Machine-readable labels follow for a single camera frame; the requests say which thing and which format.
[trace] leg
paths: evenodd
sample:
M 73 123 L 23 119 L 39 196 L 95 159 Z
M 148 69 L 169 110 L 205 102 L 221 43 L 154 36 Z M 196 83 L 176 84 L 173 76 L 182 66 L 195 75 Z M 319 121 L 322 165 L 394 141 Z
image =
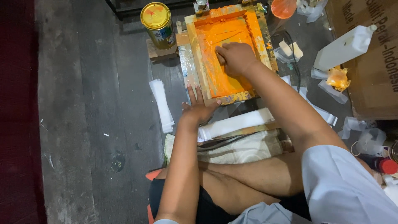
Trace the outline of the leg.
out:
M 164 179 L 166 176 L 167 168 L 155 179 Z M 210 170 L 199 170 L 199 178 L 200 185 L 210 195 L 212 201 L 232 215 L 240 214 L 246 208 L 260 202 L 272 204 L 280 201 L 279 199 L 245 186 L 231 177 Z
M 292 196 L 304 190 L 301 155 L 286 153 L 252 163 L 220 165 L 199 162 L 199 168 L 232 177 L 259 192 Z

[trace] man's right hand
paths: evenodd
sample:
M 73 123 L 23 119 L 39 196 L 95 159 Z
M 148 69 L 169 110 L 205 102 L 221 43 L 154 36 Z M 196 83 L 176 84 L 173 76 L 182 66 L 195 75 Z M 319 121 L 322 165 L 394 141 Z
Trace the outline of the man's right hand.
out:
M 228 75 L 244 75 L 247 68 L 258 61 L 252 47 L 246 43 L 224 43 L 222 47 L 216 47 L 220 64 L 225 65 Z

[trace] dark wooden floor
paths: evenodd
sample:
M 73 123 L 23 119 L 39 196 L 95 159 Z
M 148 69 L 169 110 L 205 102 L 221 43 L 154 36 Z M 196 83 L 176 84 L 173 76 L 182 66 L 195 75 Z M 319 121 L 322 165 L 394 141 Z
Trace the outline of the dark wooden floor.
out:
M 191 14 L 192 8 L 173 10 L 173 21 Z M 36 18 L 48 222 L 147 223 L 150 181 L 144 175 L 162 166 L 165 137 L 148 82 L 164 82 L 177 123 L 187 100 L 179 59 L 152 64 L 139 17 L 119 22 L 102 0 L 37 0 Z M 302 86 L 315 105 L 339 117 L 339 131 L 349 103 L 338 104 L 309 78 L 317 51 L 332 40 L 327 19 L 304 21 L 294 15 L 287 24 L 304 52 Z M 279 67 L 281 76 L 294 75 Z

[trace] bottle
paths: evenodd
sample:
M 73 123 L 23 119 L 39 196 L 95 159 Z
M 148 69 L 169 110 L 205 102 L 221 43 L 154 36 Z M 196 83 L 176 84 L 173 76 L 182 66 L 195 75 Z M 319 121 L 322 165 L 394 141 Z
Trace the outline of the bottle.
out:
M 327 71 L 368 51 L 376 25 L 357 26 L 320 50 L 314 68 Z
M 358 156 L 361 160 L 372 169 L 379 173 L 395 174 L 398 171 L 398 164 L 389 158 L 375 157 L 374 155 L 360 154 Z

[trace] black cable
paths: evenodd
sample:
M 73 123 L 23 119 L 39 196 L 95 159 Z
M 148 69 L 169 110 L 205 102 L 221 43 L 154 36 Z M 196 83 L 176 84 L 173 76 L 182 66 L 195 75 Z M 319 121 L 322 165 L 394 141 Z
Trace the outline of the black cable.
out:
M 295 48 L 293 45 L 293 40 L 292 37 L 290 36 L 290 34 L 285 30 L 285 33 L 287 34 L 287 36 L 289 37 L 289 41 L 292 45 L 292 51 L 293 51 L 293 59 L 295 61 L 295 71 L 296 71 L 296 75 L 297 75 L 297 79 L 298 79 L 298 84 L 297 84 L 297 92 L 300 93 L 300 85 L 301 85 L 301 73 L 300 73 L 300 69 L 297 65 L 297 61 L 296 61 L 296 56 L 295 56 Z

